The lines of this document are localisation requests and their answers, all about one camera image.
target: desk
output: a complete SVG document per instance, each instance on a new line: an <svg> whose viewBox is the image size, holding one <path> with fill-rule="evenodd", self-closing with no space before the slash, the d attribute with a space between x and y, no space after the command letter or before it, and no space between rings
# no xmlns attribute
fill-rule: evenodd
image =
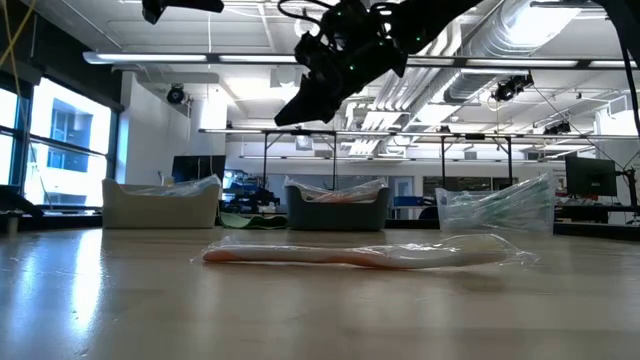
<svg viewBox="0 0 640 360"><path fill-rule="evenodd" d="M0 242L0 358L640 358L637 244L512 235L540 256L529 269L190 262L225 236L365 245L437 242L443 234L19 234Z"/></svg>
<svg viewBox="0 0 640 360"><path fill-rule="evenodd" d="M609 222L610 212L640 212L640 207L622 205L556 205L556 219L569 218L572 221Z"/></svg>

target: yellow rope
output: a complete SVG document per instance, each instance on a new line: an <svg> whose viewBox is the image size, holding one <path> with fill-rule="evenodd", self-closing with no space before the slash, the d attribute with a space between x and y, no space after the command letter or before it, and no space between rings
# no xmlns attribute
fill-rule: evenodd
<svg viewBox="0 0 640 360"><path fill-rule="evenodd" d="M18 27L18 31L16 31L16 34L13 36L11 41L9 41L9 46L7 46L7 50L4 51L4 54L2 54L2 57L0 58L0 67L2 67L2 65L4 65L4 61L7 60L7 56L9 55L9 53L13 54L13 47L16 45L16 42L18 42L18 38L20 38L20 35L22 34L22 31L24 30L24 27L27 25L27 22L29 21L29 18L31 17L31 14L33 13L33 10L35 9L36 1L37 0L32 0L31 1L31 4L29 5L29 10L27 11L27 14L24 16L24 19L22 19L22 23L20 23L20 26ZM8 10L9 9L7 9L7 3L4 2L5 22L7 23L7 27L9 26L9 20L8 20L8 15L7 15L7 11Z"/></svg>
<svg viewBox="0 0 640 360"><path fill-rule="evenodd" d="M7 0L2 0L2 4L4 5L4 24L5 24L5 29L7 31L7 40L11 41L11 27L9 26L9 8L7 7ZM7 51L9 52L9 54L11 56L11 69L13 70L13 78L16 81L16 93L18 95L18 99L21 99L20 80L18 79L18 69L16 67L16 57L15 57L15 54L13 52L13 46L11 46L11 44L9 44L9 48L7 49Z"/></svg>

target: green mat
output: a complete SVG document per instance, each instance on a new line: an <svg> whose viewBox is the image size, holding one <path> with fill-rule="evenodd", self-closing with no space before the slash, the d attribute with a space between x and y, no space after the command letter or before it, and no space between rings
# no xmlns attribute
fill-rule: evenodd
<svg viewBox="0 0 640 360"><path fill-rule="evenodd" d="M254 216L245 218L242 216L220 213L220 223L222 226L230 229L285 229L287 227L287 218L284 216L262 217Z"/></svg>

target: plastic bag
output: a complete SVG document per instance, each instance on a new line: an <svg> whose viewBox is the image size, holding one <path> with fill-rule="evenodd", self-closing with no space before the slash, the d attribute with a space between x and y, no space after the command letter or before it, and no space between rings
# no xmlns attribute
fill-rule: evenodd
<svg viewBox="0 0 640 360"><path fill-rule="evenodd" d="M384 269L427 269L489 263L532 264L537 256L493 234L459 235L438 244L353 248L247 244L226 237L202 252L207 262L296 262L349 264Z"/></svg>
<svg viewBox="0 0 640 360"><path fill-rule="evenodd" d="M436 189L440 229L553 232L556 180L551 174L487 194Z"/></svg>
<svg viewBox="0 0 640 360"><path fill-rule="evenodd" d="M187 181L173 186L156 186L149 189L142 189L129 192L133 195L150 196L196 196L209 186L218 185L222 187L220 179L216 175L207 176L200 180Z"/></svg>
<svg viewBox="0 0 640 360"><path fill-rule="evenodd" d="M387 181L384 178L380 178L349 189L331 191L302 184L290 179L288 176L284 180L284 186L298 187L305 201L327 203L373 202L377 199L380 189L388 187Z"/></svg>

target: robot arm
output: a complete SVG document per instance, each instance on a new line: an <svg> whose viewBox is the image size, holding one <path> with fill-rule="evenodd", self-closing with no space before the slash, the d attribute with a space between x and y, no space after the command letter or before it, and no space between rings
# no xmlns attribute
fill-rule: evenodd
<svg viewBox="0 0 640 360"><path fill-rule="evenodd" d="M306 0L328 10L320 21L306 14L291 14L280 0L285 15L312 21L320 33L306 33L296 45L296 61L309 73L301 80L298 94L275 117L278 126L313 120L329 122L342 101L393 70L404 74L408 55L433 41L455 18L482 0L405 0L376 3L369 10L360 0L340 0L335 6ZM640 1L593 0L613 22L620 42L640 61ZM145 19L155 23L167 6L221 12L221 0L143 0Z"/></svg>

